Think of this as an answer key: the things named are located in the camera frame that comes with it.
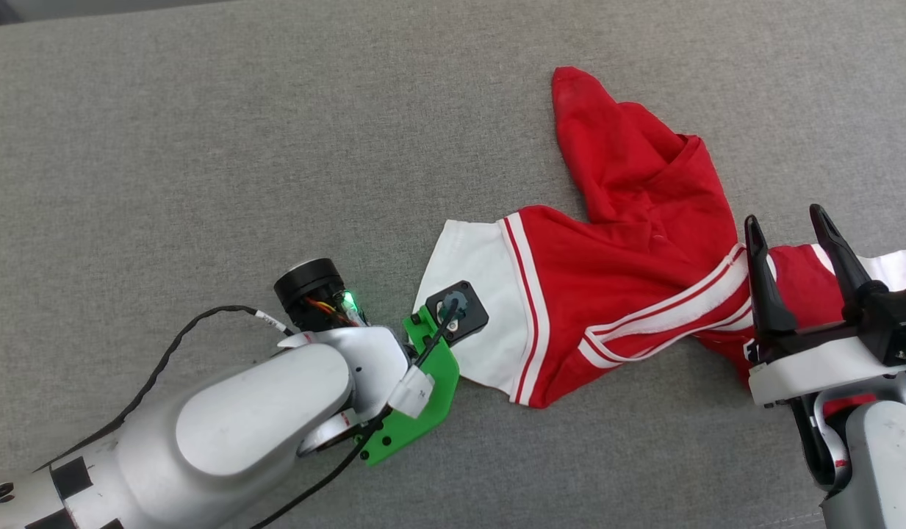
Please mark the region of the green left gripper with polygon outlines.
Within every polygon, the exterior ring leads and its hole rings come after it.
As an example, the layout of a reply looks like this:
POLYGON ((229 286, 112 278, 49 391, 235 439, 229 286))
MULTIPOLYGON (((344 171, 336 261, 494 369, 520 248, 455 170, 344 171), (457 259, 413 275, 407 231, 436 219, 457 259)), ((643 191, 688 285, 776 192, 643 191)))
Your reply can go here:
POLYGON ((438 428, 447 418, 459 385, 460 368, 442 337, 436 315, 426 306, 403 321, 422 364, 408 368, 389 385, 388 413, 363 445, 361 460, 369 467, 385 462, 406 446, 438 428))

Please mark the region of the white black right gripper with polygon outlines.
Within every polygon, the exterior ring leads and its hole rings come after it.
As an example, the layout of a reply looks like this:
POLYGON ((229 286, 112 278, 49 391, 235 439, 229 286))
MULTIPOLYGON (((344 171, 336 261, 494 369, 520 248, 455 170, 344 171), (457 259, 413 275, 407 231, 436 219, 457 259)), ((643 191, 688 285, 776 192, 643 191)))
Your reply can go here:
MULTIPOLYGON (((842 314, 860 314, 865 284, 873 280, 832 218, 820 204, 810 204, 816 241, 833 267, 844 302, 842 314)), ((883 361, 862 341, 857 324, 838 322, 797 329, 786 308, 771 265, 769 245, 754 215, 744 221, 749 296, 755 338, 749 345, 749 393, 755 405, 767 406, 826 389, 870 381, 906 371, 899 357, 883 361)))

